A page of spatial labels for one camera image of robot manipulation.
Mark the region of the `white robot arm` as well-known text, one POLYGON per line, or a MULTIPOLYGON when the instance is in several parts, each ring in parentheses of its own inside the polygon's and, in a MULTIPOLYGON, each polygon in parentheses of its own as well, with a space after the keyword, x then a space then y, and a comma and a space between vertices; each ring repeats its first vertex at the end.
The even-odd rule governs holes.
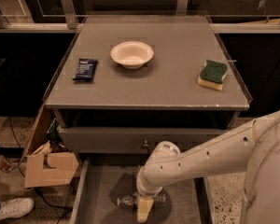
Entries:
POLYGON ((145 222, 156 197, 179 181, 244 172, 240 224, 280 224, 280 110, 181 152, 157 144, 136 178, 137 220, 145 222))

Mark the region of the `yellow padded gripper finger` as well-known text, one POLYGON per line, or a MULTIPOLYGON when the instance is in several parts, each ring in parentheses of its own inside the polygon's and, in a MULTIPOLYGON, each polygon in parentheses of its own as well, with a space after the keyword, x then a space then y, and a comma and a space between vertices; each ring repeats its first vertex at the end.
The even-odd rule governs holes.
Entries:
POLYGON ((137 198, 137 221, 140 223, 146 222, 148 214, 154 204, 154 200, 148 197, 137 198))

